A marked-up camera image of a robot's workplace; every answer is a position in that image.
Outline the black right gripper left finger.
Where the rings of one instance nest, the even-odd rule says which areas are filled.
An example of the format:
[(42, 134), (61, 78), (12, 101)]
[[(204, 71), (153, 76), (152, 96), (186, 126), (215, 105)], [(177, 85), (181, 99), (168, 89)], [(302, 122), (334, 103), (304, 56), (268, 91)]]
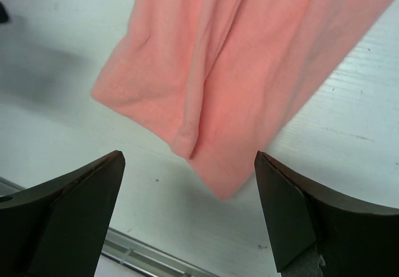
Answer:
[(1, 197), (1, 276), (93, 276), (124, 169), (113, 151)]

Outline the pink t shirt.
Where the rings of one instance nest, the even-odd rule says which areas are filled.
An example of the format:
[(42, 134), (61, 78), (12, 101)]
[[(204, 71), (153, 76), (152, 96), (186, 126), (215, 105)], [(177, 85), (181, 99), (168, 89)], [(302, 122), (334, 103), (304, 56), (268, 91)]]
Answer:
[(393, 0), (135, 0), (92, 88), (233, 196)]

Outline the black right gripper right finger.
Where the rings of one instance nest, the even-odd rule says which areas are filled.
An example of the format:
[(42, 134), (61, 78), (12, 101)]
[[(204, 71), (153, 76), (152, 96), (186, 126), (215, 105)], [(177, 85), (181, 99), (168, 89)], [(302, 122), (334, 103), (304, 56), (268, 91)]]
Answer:
[(254, 161), (282, 276), (397, 276), (398, 210), (317, 183), (264, 152)]

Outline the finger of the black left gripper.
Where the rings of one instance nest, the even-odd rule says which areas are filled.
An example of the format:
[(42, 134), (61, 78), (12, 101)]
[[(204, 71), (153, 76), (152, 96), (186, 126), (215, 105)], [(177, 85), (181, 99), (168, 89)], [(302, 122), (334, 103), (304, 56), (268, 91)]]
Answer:
[(0, 24), (6, 24), (9, 22), (9, 14), (7, 13), (4, 4), (0, 2)]

